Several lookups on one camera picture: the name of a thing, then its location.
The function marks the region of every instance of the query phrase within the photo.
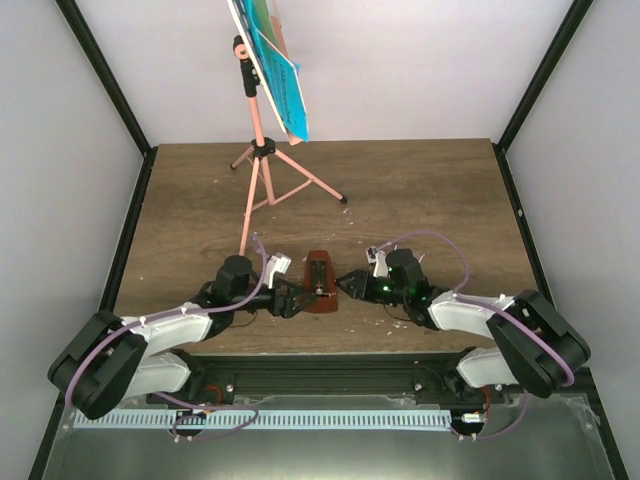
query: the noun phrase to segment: pink tripod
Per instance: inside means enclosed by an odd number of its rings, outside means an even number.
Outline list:
[[[242,239],[240,240],[240,255],[244,255],[244,251],[247,245],[247,237],[249,235],[249,224],[251,223],[251,212],[257,210],[263,205],[276,205],[281,201],[293,196],[305,187],[308,187],[312,183],[315,183],[320,188],[327,191],[329,194],[336,197],[342,203],[347,203],[347,197],[342,195],[337,190],[331,188],[325,182],[316,177],[306,168],[302,167],[291,157],[285,155],[276,148],[276,143],[265,137],[262,132],[262,122],[260,121],[260,111],[258,110],[257,89],[260,84],[260,79],[257,77],[255,70],[253,69],[253,63],[249,59],[249,53],[242,43],[242,38],[237,36],[234,40],[233,51],[240,59],[240,69],[242,70],[242,77],[244,80],[245,94],[249,100],[249,108],[251,110],[251,121],[253,122],[253,129],[256,133],[256,138],[251,142],[251,146],[247,148],[238,159],[231,164],[231,169],[238,168],[243,161],[249,160],[253,165],[251,171],[251,183],[249,184],[249,195],[247,197],[247,208],[244,213],[244,226],[242,227]],[[275,155],[282,161],[286,162],[293,168],[295,168],[302,175],[307,177],[307,181],[294,188],[288,193],[285,193],[281,197],[276,198],[273,191],[273,183],[271,181],[271,170],[269,168],[269,155]],[[263,181],[265,189],[267,191],[267,199],[262,202],[254,204],[254,198],[256,194],[256,184],[258,183],[258,177]]]

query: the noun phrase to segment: white linear rail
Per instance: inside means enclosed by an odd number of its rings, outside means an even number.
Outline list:
[[[251,411],[230,410],[209,414],[204,420],[187,419],[180,429],[233,428],[249,420]],[[168,429],[176,421],[176,411],[117,409],[98,420],[77,412],[76,429]],[[409,430],[448,431],[448,410],[260,410],[250,430]]]

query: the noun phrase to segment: wooden tabletop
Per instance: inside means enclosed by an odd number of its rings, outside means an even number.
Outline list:
[[[270,253],[293,259],[287,277],[299,282],[303,258],[327,250],[336,275],[366,268],[364,250],[403,233],[436,230],[454,241],[471,266],[464,292],[517,294],[535,288],[533,274],[488,140],[314,142],[282,150],[349,198],[343,205],[312,185],[282,203],[253,213]],[[127,262],[116,312],[149,314],[180,305],[215,278],[236,254],[251,175],[229,163],[244,144],[163,145]],[[276,195],[303,177],[271,160]],[[265,198],[260,184],[256,201]],[[423,270],[440,286],[463,275],[456,253],[437,238],[403,246],[424,253]],[[247,255],[260,268],[255,252]],[[291,319],[260,312],[246,328],[230,328],[187,349],[200,353],[329,353],[451,351],[488,346],[462,332],[431,332],[391,318],[381,306],[342,293],[339,311]],[[404,317],[401,310],[393,312]],[[234,325],[251,319],[236,314]]]

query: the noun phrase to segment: robotic arm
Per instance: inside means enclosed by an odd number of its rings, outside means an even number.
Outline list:
[[[336,281],[350,297],[400,305],[412,322],[431,330],[463,330],[496,342],[496,348],[476,348],[458,363],[458,380],[470,387],[520,384],[547,398],[572,383],[573,372],[591,356],[584,339],[539,292],[462,296],[431,285],[409,249],[388,255],[369,249],[367,255],[373,272],[355,270]]]
[[[315,296],[277,276],[291,260],[271,257],[264,284],[257,295],[237,310],[290,318],[310,305]],[[118,317],[108,311],[93,315],[49,369],[48,378],[66,392],[81,362],[111,332],[140,322],[109,345],[91,362],[73,390],[73,404],[89,419],[100,418],[122,400],[153,392],[179,392],[191,400],[202,390],[203,369],[193,357],[168,349],[201,342],[222,333],[233,323],[236,309],[200,313],[203,309],[235,305],[255,288],[258,275],[249,259],[228,257],[215,281],[205,283],[198,294],[180,307],[148,322],[145,317]]]

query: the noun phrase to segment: white wall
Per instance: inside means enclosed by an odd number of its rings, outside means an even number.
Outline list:
[[[252,138],[226,0],[78,3],[152,144]],[[570,3],[279,0],[311,139],[497,140]]]
[[[27,478],[49,365],[96,310],[140,153],[52,0],[0,2],[0,465]]]
[[[559,309],[640,478],[640,3],[594,2],[509,152]]]

